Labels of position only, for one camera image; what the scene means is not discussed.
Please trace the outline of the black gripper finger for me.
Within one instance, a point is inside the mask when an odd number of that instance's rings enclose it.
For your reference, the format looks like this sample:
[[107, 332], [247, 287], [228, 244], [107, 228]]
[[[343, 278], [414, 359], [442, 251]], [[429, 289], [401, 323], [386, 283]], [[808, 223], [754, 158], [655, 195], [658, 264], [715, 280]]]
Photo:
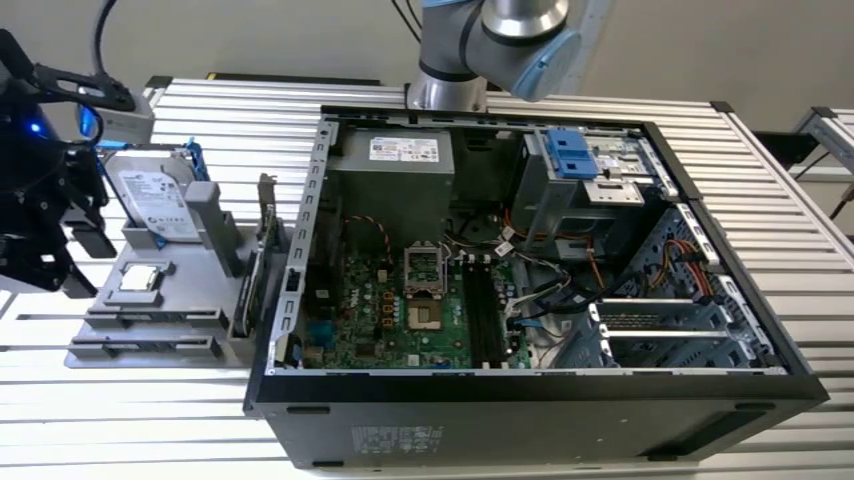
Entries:
[[2, 238], [2, 289], [22, 294], [62, 292], [72, 299], [98, 293], [64, 247], [46, 252], [8, 237]]
[[70, 207], [63, 216], [75, 240], [90, 257], [108, 259], [116, 256], [112, 242], [106, 235], [106, 222], [100, 208], [108, 203], [108, 195], [99, 173], [98, 155], [94, 149], [75, 149], [66, 154], [67, 178], [63, 192]]

